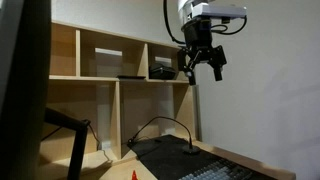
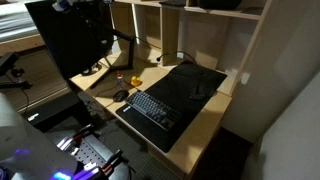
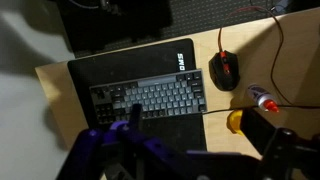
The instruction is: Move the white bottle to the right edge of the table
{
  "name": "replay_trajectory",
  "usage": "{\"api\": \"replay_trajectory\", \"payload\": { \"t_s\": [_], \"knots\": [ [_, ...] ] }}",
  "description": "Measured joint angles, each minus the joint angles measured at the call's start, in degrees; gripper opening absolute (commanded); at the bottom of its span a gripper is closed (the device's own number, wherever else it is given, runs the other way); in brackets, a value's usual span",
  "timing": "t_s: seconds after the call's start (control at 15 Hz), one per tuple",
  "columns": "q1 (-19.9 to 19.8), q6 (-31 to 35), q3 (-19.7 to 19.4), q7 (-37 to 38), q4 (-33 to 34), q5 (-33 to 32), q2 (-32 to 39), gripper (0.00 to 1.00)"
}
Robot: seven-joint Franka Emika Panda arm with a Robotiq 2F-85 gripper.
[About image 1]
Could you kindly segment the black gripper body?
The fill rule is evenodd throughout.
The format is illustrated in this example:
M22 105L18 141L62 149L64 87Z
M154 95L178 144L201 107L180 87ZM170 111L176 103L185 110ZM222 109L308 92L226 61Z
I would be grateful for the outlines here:
M183 27L188 55L200 63L210 60L212 50L211 20L208 17L196 17Z

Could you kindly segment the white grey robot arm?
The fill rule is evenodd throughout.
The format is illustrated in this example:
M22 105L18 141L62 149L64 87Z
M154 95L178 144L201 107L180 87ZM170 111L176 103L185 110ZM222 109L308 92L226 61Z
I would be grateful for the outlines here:
M222 80L222 67L226 64L223 47L212 47L212 25L209 16L195 16L192 11L197 5L207 5L207 0L187 0L178 12L185 37L185 47L178 53L178 70L183 71L191 86L196 84L194 68L199 63L207 63L213 68L216 81Z

